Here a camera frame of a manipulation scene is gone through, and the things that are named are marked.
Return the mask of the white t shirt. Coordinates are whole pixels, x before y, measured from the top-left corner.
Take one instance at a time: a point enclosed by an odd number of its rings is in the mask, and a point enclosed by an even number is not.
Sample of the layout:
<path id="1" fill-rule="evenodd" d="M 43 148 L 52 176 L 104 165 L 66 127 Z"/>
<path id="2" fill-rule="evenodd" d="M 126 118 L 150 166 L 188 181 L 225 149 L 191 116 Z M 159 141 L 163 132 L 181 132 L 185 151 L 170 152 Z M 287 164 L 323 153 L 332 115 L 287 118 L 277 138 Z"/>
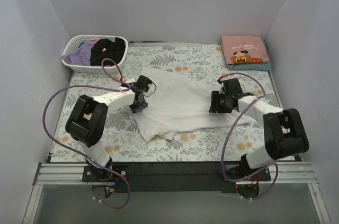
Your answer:
<path id="1" fill-rule="evenodd" d="M 218 85 L 207 85 L 176 73 L 143 68 L 157 89 L 147 98 L 148 107 L 133 115 L 141 136 L 171 140 L 178 132 L 231 127 L 239 112 L 210 113 L 211 92 Z"/>

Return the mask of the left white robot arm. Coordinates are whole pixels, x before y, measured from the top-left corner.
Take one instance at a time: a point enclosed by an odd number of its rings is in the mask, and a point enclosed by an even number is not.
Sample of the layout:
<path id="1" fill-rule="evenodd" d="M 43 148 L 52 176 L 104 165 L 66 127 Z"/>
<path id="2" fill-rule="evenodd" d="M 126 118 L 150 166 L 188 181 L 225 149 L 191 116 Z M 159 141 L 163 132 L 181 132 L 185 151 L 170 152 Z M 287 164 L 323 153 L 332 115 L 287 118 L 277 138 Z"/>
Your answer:
<path id="1" fill-rule="evenodd" d="M 125 106 L 132 113 L 142 111 L 148 106 L 145 94 L 153 81 L 146 76 L 139 76 L 122 84 L 115 91 L 89 97 L 78 98 L 65 126 L 66 132 L 78 142 L 85 152 L 86 159 L 96 168 L 94 175 L 102 182 L 108 181 L 113 174 L 111 157 L 101 143 L 106 119 L 109 114 Z"/>

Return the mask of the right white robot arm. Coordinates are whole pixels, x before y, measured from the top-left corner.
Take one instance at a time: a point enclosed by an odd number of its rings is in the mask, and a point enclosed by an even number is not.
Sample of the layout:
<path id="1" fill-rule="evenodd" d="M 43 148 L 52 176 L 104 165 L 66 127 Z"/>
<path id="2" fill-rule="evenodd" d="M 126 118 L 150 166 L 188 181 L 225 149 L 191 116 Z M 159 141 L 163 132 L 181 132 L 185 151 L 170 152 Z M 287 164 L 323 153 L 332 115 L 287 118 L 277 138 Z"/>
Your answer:
<path id="1" fill-rule="evenodd" d="M 211 93 L 211 113 L 239 112 L 236 121 L 248 115 L 264 129 L 264 144 L 255 151 L 244 154 L 238 166 L 226 169 L 221 160 L 221 174 L 227 181 L 254 179 L 265 167 L 276 160 L 305 153 L 309 141 L 300 113 L 270 105 L 253 93 L 244 92 L 237 78 L 218 79 L 220 90 Z"/>

